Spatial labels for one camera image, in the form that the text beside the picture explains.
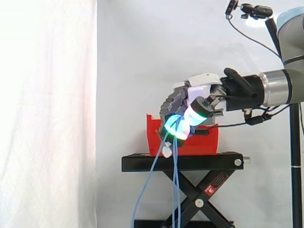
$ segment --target red plastic bin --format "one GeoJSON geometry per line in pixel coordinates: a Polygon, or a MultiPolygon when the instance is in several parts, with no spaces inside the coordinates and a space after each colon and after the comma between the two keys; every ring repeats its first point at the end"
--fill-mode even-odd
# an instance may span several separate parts
{"type": "MultiPolygon", "coordinates": [[[[154,119],[147,115],[147,138],[150,155],[155,157],[161,145],[161,140],[157,134],[162,120],[154,119]]],[[[199,126],[199,129],[206,129],[206,126],[199,126]]],[[[211,155],[218,150],[219,129],[213,128],[208,135],[194,135],[186,140],[182,147],[178,149],[179,156],[189,155],[211,155]]]]}

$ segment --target screw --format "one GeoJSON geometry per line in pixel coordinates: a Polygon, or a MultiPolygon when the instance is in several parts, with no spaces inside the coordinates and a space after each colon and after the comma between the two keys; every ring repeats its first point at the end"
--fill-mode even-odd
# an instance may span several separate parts
{"type": "Polygon", "coordinates": [[[241,161],[240,159],[235,159],[235,160],[234,160],[234,164],[235,164],[236,166],[240,166],[240,165],[242,164],[242,161],[241,161]]]}
{"type": "Polygon", "coordinates": [[[195,201],[195,206],[197,206],[198,208],[202,208],[204,206],[204,201],[202,199],[197,199],[195,201]]]}

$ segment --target white backdrop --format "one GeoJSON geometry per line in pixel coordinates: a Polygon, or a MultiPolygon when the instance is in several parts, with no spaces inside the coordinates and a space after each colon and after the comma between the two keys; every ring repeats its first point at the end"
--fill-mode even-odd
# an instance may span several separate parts
{"type": "Polygon", "coordinates": [[[95,228],[96,1],[0,1],[0,227],[95,228]]]}
{"type": "MultiPolygon", "coordinates": [[[[251,0],[283,11],[304,1],[251,0]]],[[[121,173],[121,157],[147,152],[146,113],[158,116],[172,84],[198,73],[242,75],[282,68],[272,53],[245,39],[225,20],[228,0],[99,0],[96,165],[99,227],[130,227],[147,173],[121,173]]],[[[234,24],[274,49],[262,21],[234,24]]],[[[288,111],[264,124],[220,130],[219,152],[251,157],[212,198],[237,227],[291,227],[288,111]]],[[[225,113],[220,124],[243,121],[225,113]]],[[[199,175],[188,173],[194,182],[199,175]]],[[[164,219],[171,213],[171,182],[156,173],[138,218],[164,219]]]]}

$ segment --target black scissor lift table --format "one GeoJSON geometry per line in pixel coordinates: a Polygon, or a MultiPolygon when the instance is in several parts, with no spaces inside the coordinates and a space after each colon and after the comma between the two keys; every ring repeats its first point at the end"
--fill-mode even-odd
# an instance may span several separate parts
{"type": "MultiPolygon", "coordinates": [[[[244,169],[244,158],[236,152],[204,156],[179,156],[178,170],[180,190],[187,196],[181,203],[181,228],[235,228],[210,202],[209,199],[234,173],[244,169]],[[197,186],[181,171],[209,171],[197,186]],[[210,221],[191,221],[198,211],[210,221]]],[[[148,172],[154,157],[149,154],[132,154],[122,158],[122,172],[148,172]]],[[[173,159],[159,157],[154,171],[162,171],[173,181],[173,159]]],[[[172,228],[172,215],[166,221],[135,220],[134,228],[172,228]]]]}

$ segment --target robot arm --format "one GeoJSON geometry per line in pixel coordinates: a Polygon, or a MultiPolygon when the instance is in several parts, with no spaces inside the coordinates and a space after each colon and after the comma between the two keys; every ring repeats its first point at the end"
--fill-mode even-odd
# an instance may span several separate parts
{"type": "Polygon", "coordinates": [[[304,101],[304,8],[280,17],[278,39],[284,69],[241,77],[226,68],[227,77],[202,74],[189,78],[161,106],[161,138],[169,131],[172,137],[167,141],[171,142],[174,136],[186,140],[198,125],[207,125],[207,119],[222,115],[223,109],[245,110],[304,101]],[[182,122],[176,129],[174,123],[179,116],[182,122]]]}

